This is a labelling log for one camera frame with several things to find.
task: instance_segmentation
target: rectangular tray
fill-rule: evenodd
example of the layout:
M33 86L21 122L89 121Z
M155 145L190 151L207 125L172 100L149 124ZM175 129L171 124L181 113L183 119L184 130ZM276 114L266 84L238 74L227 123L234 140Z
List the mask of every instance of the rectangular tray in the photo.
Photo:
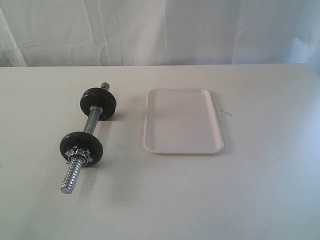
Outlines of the rectangular tray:
M146 98L144 148L157 154L216 154L224 140L210 92L154 89Z

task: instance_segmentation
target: white backdrop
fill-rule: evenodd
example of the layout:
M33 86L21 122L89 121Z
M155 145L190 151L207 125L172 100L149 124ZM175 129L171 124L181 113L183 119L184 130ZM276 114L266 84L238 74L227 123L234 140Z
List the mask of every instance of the white backdrop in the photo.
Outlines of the white backdrop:
M1 66L309 63L320 0L0 0Z

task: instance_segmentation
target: table surface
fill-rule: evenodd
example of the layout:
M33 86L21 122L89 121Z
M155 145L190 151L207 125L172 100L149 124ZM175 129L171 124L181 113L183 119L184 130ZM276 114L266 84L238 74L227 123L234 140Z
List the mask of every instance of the table surface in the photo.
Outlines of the table surface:
M3 240L320 239L320 79L306 64L0 68ZM102 160L60 192L61 138L82 93L110 83ZM143 148L152 89L211 91L216 155Z

